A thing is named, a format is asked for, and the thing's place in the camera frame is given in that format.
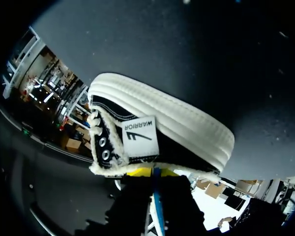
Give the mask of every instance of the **metal eyelet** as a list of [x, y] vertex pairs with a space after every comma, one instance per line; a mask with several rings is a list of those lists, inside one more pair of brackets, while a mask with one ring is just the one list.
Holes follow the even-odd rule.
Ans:
[[106, 138], [105, 137], [101, 138], [98, 143], [101, 147], [105, 146], [106, 145]]
[[108, 160], [109, 155], [110, 155], [110, 151], [108, 151], [108, 150], [104, 150], [103, 153], [102, 153], [102, 158], [103, 158], [103, 160], [104, 160], [104, 161]]

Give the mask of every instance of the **white shoelace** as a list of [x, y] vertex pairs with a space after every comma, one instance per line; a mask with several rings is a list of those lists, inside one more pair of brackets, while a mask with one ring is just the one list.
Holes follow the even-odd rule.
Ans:
[[89, 116], [88, 116], [88, 123], [90, 125], [90, 130], [89, 130], [89, 133], [94, 136], [94, 135], [98, 135], [100, 136], [103, 132], [103, 128], [101, 127], [98, 127], [100, 122], [101, 122], [101, 119], [100, 118], [96, 118], [98, 116], [98, 111], [95, 111], [93, 113], [91, 113]]

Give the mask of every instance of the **sneaker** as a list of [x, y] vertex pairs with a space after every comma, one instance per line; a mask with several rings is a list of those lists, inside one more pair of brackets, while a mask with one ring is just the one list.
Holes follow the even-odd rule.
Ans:
[[[151, 86], [114, 73], [98, 75], [88, 90], [90, 170], [115, 176], [138, 168], [169, 168], [217, 180], [230, 159], [233, 133], [212, 116]], [[158, 155], [129, 157], [122, 123], [155, 116]]]

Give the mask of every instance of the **white label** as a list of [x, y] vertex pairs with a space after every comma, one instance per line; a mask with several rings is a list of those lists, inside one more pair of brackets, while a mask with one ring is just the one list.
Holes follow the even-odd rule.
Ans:
[[158, 155], [155, 117], [143, 117], [122, 123], [124, 152], [129, 157]]

